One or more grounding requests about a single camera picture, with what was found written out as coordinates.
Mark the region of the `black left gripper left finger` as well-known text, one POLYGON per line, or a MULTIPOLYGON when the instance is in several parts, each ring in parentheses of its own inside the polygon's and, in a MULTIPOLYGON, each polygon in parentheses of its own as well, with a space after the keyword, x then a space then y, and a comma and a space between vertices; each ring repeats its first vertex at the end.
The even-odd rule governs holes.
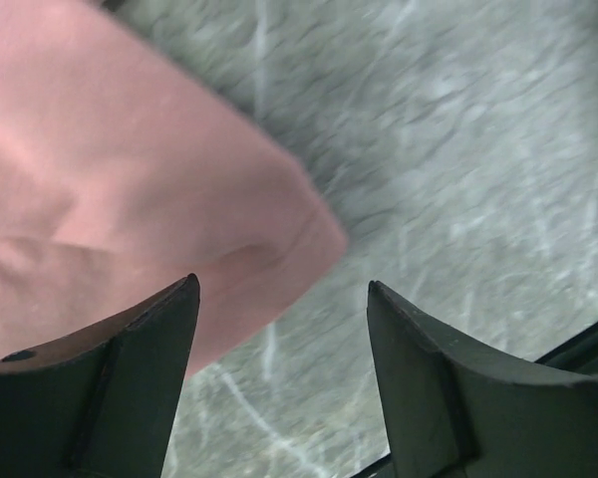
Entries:
POLYGON ((0 360, 0 478, 161 474, 199 307, 187 276, 0 360))

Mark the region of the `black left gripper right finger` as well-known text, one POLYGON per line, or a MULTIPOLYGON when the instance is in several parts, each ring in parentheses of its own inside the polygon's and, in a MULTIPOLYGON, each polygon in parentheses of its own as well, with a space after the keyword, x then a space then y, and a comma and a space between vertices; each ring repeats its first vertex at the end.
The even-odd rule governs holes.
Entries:
POLYGON ((380 282, 367 320, 395 476, 598 477, 598 322, 529 361, 380 282))

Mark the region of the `pink printed t-shirt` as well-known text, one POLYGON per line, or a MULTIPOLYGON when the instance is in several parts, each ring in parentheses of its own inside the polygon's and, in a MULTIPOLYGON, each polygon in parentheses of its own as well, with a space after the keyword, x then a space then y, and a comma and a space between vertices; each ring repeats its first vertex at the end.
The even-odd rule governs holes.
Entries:
POLYGON ((299 162, 96 1, 0 1, 0 359, 194 274, 187 370, 343 256, 299 162))

